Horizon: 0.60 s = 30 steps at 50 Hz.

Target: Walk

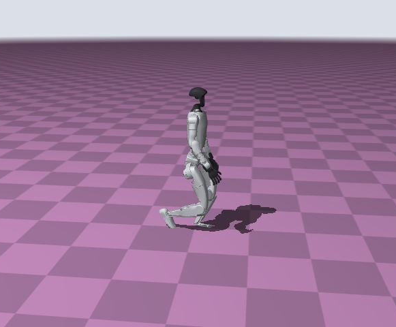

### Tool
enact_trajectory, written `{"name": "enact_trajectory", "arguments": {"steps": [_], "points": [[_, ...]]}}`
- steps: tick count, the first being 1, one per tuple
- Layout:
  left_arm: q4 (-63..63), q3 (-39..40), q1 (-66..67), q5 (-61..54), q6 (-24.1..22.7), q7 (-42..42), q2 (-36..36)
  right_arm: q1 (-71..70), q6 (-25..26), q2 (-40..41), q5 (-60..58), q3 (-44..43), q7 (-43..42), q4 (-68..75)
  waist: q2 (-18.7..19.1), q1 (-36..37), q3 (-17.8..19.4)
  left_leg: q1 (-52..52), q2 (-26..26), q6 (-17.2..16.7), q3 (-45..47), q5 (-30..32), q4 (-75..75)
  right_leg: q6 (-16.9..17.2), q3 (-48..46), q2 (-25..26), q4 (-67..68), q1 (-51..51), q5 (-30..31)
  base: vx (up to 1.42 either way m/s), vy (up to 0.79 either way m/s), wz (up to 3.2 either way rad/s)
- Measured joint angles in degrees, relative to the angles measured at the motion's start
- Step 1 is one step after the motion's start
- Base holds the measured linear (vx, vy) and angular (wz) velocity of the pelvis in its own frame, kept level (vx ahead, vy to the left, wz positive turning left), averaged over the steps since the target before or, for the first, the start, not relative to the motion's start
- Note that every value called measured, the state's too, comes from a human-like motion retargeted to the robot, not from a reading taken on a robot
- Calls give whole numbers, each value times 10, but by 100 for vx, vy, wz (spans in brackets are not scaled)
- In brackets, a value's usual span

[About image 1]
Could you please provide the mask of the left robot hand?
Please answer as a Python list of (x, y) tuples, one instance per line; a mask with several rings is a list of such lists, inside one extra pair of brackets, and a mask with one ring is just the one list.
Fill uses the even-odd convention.
[(211, 162), (211, 165), (213, 166), (213, 169), (217, 170), (219, 169), (219, 166), (217, 164), (217, 162), (213, 159), (213, 155), (212, 153), (209, 153), (209, 161)]

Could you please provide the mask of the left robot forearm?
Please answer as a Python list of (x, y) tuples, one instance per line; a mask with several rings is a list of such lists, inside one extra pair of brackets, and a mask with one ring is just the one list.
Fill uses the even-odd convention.
[(205, 140), (205, 145), (204, 145), (204, 147), (202, 148), (202, 152), (203, 152), (208, 158), (210, 158), (210, 157), (209, 157), (209, 153), (211, 153), (211, 151), (210, 151), (210, 148), (209, 148), (209, 145), (208, 145), (207, 137), (206, 137), (206, 140)]

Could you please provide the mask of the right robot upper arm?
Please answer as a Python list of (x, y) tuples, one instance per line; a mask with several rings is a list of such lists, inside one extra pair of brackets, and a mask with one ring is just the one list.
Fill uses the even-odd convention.
[(189, 144), (189, 147), (192, 149), (192, 142), (196, 141), (195, 137), (197, 136), (197, 126), (199, 124), (198, 115), (196, 115), (196, 114), (190, 115), (188, 117), (187, 123), (188, 123), (188, 129), (189, 129), (188, 144)]

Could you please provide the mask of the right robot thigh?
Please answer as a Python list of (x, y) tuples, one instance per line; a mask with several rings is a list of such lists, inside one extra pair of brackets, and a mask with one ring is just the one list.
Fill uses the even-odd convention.
[(208, 196), (207, 185), (205, 183), (203, 175), (199, 171), (198, 167), (193, 166), (192, 163), (188, 163), (186, 165), (186, 168), (184, 169), (183, 174), (186, 179), (193, 178), (192, 187), (196, 193), (196, 196), (200, 200), (196, 205), (201, 204), (204, 207), (204, 212), (203, 212), (203, 214), (204, 214), (208, 208), (209, 196)]

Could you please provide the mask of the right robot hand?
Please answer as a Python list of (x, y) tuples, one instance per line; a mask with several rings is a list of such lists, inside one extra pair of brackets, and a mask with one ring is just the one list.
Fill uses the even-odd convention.
[[(212, 169), (212, 166), (207, 170), (204, 166), (202, 166), (203, 168), (204, 168), (204, 170), (206, 171), (206, 172), (208, 172), (209, 173), (209, 177), (211, 178), (211, 180), (212, 180), (212, 182), (213, 182), (213, 185), (215, 185), (215, 182), (216, 182), (216, 184), (217, 184), (217, 181), (218, 181), (218, 183), (219, 183), (219, 181), (221, 181), (222, 180), (222, 178), (218, 175), (218, 173), (221, 175), (221, 172), (219, 172), (219, 171), (217, 171), (217, 170), (215, 170), (215, 169)], [(218, 178), (219, 177), (219, 178)], [(213, 180), (213, 178), (214, 178), (214, 180)], [(217, 180), (216, 180), (217, 179)]]

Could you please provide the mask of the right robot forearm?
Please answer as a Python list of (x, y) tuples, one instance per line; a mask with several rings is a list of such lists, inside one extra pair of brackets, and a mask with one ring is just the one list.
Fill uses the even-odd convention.
[(204, 166), (208, 170), (211, 167), (211, 165), (202, 154), (202, 150), (200, 149), (199, 143), (197, 141), (192, 142), (192, 150), (193, 150), (193, 155), (196, 156), (199, 164), (201, 166)]

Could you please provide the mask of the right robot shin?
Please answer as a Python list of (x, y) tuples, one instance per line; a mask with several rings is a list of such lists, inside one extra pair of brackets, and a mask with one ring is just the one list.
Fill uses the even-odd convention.
[[(167, 217), (200, 217), (200, 216), (205, 216), (203, 212), (204, 212), (204, 207), (201, 204), (198, 205), (191, 204), (191, 205), (183, 206), (180, 209), (167, 212)], [(171, 216), (171, 215), (175, 215), (175, 216)]]

